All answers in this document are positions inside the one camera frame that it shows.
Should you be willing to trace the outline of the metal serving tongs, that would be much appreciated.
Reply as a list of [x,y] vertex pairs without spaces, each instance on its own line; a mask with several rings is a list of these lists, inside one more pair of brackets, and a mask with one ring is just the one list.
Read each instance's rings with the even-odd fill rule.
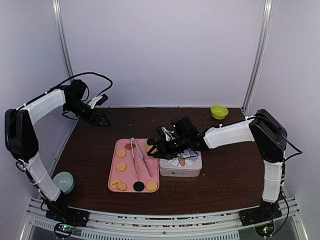
[[136,177],[137,179],[139,180],[140,179],[140,176],[139,176],[139,173],[138,173],[138,169],[137,169],[137,164],[136,164],[136,158],[135,158],[135,150],[137,150],[141,160],[143,161],[144,163],[144,166],[149,174],[149,177],[151,178],[152,177],[152,172],[147,164],[147,161],[145,160],[144,158],[144,155],[138,145],[138,142],[136,141],[136,139],[134,137],[131,137],[130,138],[130,147],[131,147],[131,154],[132,154],[132,160],[133,160],[133,165],[134,165],[134,169],[135,169],[135,172],[136,172]]

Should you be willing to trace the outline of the brown leaf shaped cookie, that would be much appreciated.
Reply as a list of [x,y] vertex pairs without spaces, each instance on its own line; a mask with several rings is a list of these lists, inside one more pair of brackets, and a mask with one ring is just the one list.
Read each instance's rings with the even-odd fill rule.
[[125,145],[125,148],[126,148],[127,150],[131,150],[133,147],[134,147],[134,146],[131,145],[131,144],[129,144],[129,143]]

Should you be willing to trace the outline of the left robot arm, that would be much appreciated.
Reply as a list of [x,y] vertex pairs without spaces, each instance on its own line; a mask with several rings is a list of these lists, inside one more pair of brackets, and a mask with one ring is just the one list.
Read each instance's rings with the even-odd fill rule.
[[69,85],[57,85],[18,108],[10,108],[4,115],[5,146],[30,182],[45,198],[57,203],[63,197],[44,167],[35,124],[57,108],[72,112],[95,127],[109,127],[105,111],[100,106],[108,100],[103,92],[89,102],[82,101],[86,84],[76,79]]

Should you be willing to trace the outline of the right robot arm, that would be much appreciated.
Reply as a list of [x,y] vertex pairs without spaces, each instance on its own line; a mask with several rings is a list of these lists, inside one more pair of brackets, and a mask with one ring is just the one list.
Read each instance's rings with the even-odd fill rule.
[[189,117],[177,117],[173,130],[158,127],[158,139],[147,140],[148,155],[173,160],[186,150],[201,152],[210,178],[207,198],[216,209],[251,207],[259,220],[275,212],[285,177],[287,131],[265,109],[233,123],[198,130]]

